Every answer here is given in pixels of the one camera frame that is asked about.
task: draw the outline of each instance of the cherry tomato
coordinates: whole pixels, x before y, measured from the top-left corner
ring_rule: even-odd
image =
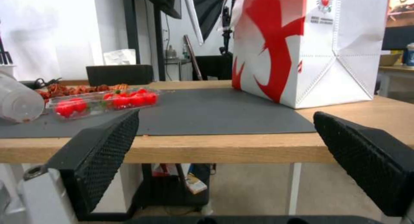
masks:
[[[69,102],[73,105],[73,109],[77,112],[83,112],[87,109],[88,105],[82,98],[73,98],[69,100]]]
[[[145,96],[145,101],[148,105],[154,105],[157,103],[158,95],[156,93],[148,93]]]
[[[135,96],[130,97],[130,103],[133,106],[144,106],[145,105],[145,97],[140,94],[136,94]]]
[[[114,96],[114,100],[112,101],[114,104],[115,109],[124,109],[130,103],[130,99],[128,97],[122,97],[120,95]]]
[[[121,97],[129,97],[128,93],[126,93],[126,92],[120,93],[119,96],[121,96]]]
[[[108,94],[105,94],[103,97],[103,100],[108,100],[108,99],[111,99],[112,97],[114,96],[114,94],[113,93],[108,93]]]
[[[147,90],[145,90],[144,88],[141,88],[141,89],[139,89],[137,92],[138,92],[138,94],[145,94],[145,93],[147,93],[148,91],[147,91]]]
[[[55,108],[55,112],[65,118],[69,118],[74,112],[74,105],[66,100],[60,101]]]

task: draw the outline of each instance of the plastic container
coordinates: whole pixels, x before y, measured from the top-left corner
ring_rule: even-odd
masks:
[[[0,72],[0,118],[28,122],[39,117],[44,107],[40,94]]]
[[[104,91],[51,98],[46,104],[61,119],[78,119],[106,112],[154,106],[160,92],[146,88]]]

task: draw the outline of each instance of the black box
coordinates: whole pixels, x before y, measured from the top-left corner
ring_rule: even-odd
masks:
[[[86,66],[89,85],[146,85],[154,81],[151,65]]]

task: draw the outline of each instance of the plastic bottle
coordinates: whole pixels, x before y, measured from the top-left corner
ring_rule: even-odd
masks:
[[[44,107],[40,94],[0,72],[0,118],[28,122],[39,117]]]

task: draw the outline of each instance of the black tripod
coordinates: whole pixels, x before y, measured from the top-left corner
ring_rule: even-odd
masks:
[[[230,34],[233,32],[230,29],[230,21],[232,20],[232,11],[233,11],[233,6],[234,6],[234,2],[235,0],[232,0],[232,8],[231,10],[229,10],[229,7],[225,6],[223,8],[223,13],[222,13],[222,25],[224,28],[223,31],[223,38],[224,38],[224,47],[220,47],[220,53],[222,55],[228,54],[229,53],[229,41],[230,41]]]

